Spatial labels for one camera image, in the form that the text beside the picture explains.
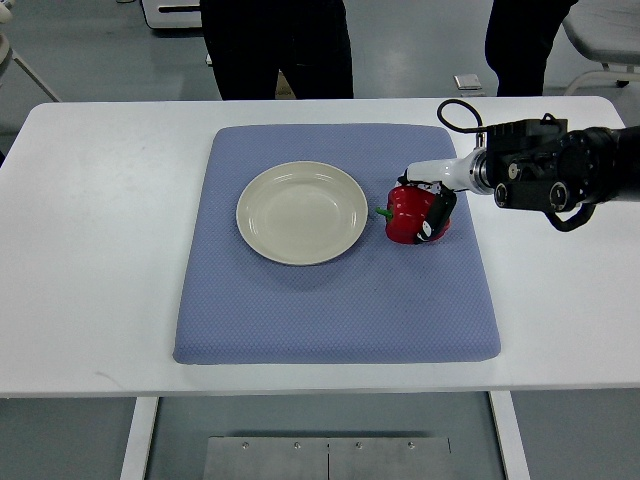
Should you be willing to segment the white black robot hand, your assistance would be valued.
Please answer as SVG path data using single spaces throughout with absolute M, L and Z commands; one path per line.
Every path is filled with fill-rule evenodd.
M 476 148 L 462 158 L 414 162 L 405 169 L 396 181 L 397 186 L 424 185 L 435 196 L 414 236 L 414 243 L 434 241 L 444 232 L 457 202 L 457 192 L 480 195 L 493 192 L 486 180 L 485 163 L 486 149 Z

